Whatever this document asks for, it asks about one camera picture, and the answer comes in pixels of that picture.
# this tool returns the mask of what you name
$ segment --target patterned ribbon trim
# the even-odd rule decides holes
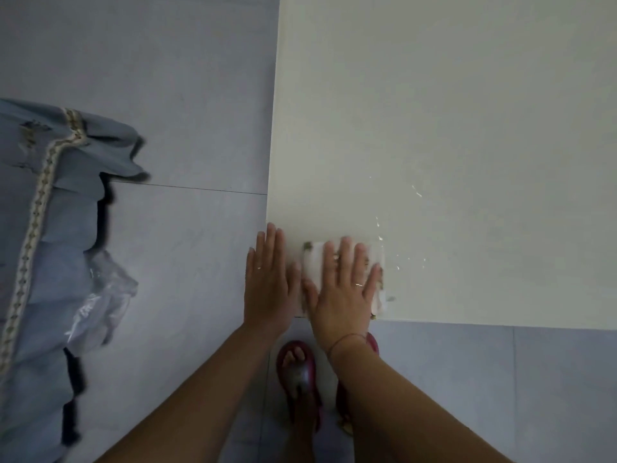
[[[28,230],[23,240],[22,249],[19,252],[13,296],[11,297],[7,321],[0,339],[0,379],[2,379],[2,382],[4,382],[3,379],[11,367],[19,324],[28,302],[34,255],[36,247],[41,240],[43,220],[52,192],[60,155],[66,148],[79,146],[86,142],[86,132],[83,128],[79,112],[68,108],[63,108],[62,111],[66,116],[71,135],[67,138],[56,139],[49,144],[43,160],[42,171],[36,182],[36,192],[30,205]]]

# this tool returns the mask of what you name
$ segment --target slipper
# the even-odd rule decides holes
[[[366,333],[366,342],[371,347],[372,350],[379,356],[380,355],[380,347],[377,345],[377,340],[375,337]],[[339,426],[348,433],[353,436],[353,428],[351,425],[351,414],[349,413],[349,403],[347,402],[347,390],[339,381],[339,384],[336,387],[336,409],[341,415],[341,420],[339,421]]]
[[[285,355],[289,351],[294,353],[296,348],[300,348],[303,351],[304,360],[302,362],[296,360],[294,363],[288,364],[287,367],[283,367],[282,362],[285,359]],[[281,348],[276,357],[276,374],[287,396],[287,408],[289,409],[289,419],[291,422],[294,421],[294,398],[291,395],[291,390],[297,390],[298,395],[304,393],[313,394],[315,397],[315,404],[317,405],[315,432],[319,431],[321,427],[323,403],[321,402],[319,390],[317,389],[317,366],[315,365],[313,351],[311,351],[309,346],[303,341],[288,342]]]

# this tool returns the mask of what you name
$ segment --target person's left arm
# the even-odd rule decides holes
[[[273,224],[258,233],[246,260],[242,326],[98,463],[218,459],[246,388],[297,308],[300,269],[286,270],[284,245]]]

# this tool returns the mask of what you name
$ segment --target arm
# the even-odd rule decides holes
[[[341,240],[338,266],[334,246],[324,246],[322,290],[302,280],[313,333],[336,375],[400,461],[508,462],[469,428],[388,366],[367,345],[371,302],[379,266],[366,284],[365,247],[351,254]]]
[[[284,234],[269,224],[247,256],[243,325],[99,463],[218,459],[244,391],[296,311],[300,272],[285,263]]]

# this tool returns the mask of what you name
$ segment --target floor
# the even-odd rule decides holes
[[[2,0],[0,95],[109,116],[146,139],[142,183],[114,181],[109,250],[139,281],[114,341],[85,358],[90,463],[239,325],[243,263],[265,223],[278,0]],[[617,453],[617,334],[373,322],[382,356],[520,462]],[[310,339],[304,319],[281,338]],[[320,461],[351,461],[335,378]],[[286,435],[273,361],[248,391],[222,462],[269,462]]]

